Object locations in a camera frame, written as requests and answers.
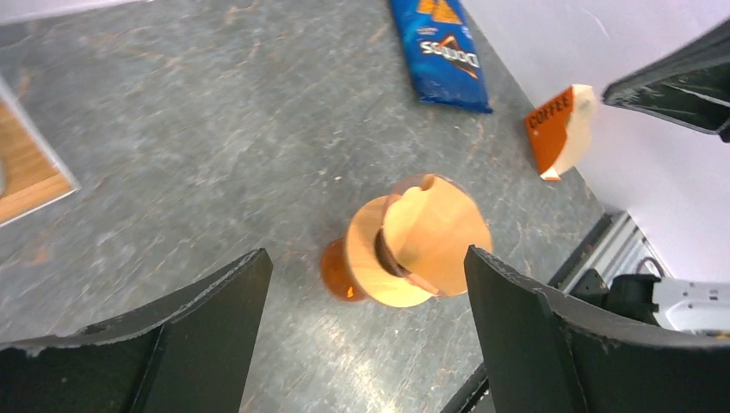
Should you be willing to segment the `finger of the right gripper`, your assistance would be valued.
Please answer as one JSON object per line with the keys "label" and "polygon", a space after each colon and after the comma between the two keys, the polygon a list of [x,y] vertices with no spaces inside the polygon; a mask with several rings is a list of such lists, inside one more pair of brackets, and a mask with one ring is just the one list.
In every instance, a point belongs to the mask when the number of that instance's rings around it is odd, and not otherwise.
{"label": "finger of the right gripper", "polygon": [[609,84],[602,103],[729,141],[729,21]]}

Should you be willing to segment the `wooden filter holder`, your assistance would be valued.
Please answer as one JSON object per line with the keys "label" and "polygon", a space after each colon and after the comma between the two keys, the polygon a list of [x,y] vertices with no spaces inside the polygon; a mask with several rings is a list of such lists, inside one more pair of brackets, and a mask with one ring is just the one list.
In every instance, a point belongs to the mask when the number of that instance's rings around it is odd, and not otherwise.
{"label": "wooden filter holder", "polygon": [[523,118],[535,165],[544,181],[558,181],[588,151],[598,99],[586,84],[573,84]]}

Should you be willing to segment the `amber glass carafe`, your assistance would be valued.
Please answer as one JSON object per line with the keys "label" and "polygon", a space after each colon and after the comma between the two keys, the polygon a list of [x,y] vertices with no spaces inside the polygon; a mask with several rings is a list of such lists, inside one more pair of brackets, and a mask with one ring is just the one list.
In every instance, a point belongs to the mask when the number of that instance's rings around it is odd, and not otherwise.
{"label": "amber glass carafe", "polygon": [[321,280],[332,296],[344,302],[359,302],[368,295],[355,282],[346,261],[344,238],[331,242],[321,256]]}

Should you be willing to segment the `blue Doritos chip bag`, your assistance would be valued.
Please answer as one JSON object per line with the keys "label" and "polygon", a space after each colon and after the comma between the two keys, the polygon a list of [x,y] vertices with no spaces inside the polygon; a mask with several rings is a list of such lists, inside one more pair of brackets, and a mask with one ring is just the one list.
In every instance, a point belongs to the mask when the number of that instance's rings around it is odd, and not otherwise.
{"label": "blue Doritos chip bag", "polygon": [[391,0],[418,100],[490,114],[486,77],[457,0]]}

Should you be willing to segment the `aluminium rail frame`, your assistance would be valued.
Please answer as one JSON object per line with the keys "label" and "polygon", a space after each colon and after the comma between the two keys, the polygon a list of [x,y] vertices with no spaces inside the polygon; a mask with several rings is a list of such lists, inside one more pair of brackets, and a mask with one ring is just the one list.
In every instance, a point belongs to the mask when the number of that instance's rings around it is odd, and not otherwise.
{"label": "aluminium rail frame", "polygon": [[662,277],[673,277],[667,264],[659,257],[641,228],[627,212],[609,216],[608,229],[599,237],[579,273],[594,269],[606,285],[621,274],[637,270]]}

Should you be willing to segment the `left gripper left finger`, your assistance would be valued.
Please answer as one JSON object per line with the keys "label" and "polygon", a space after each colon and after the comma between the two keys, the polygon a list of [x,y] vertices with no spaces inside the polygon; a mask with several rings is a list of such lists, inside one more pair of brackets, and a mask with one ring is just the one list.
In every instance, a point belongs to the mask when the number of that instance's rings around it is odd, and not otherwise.
{"label": "left gripper left finger", "polygon": [[252,250],[72,335],[3,343],[2,411],[238,411],[272,272]]}

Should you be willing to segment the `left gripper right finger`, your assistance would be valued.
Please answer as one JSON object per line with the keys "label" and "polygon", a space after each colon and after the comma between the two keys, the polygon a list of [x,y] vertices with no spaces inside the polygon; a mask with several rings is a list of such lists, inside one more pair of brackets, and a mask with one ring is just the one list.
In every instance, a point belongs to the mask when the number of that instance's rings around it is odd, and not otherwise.
{"label": "left gripper right finger", "polygon": [[605,311],[477,247],[464,269],[497,411],[728,411],[728,341]]}

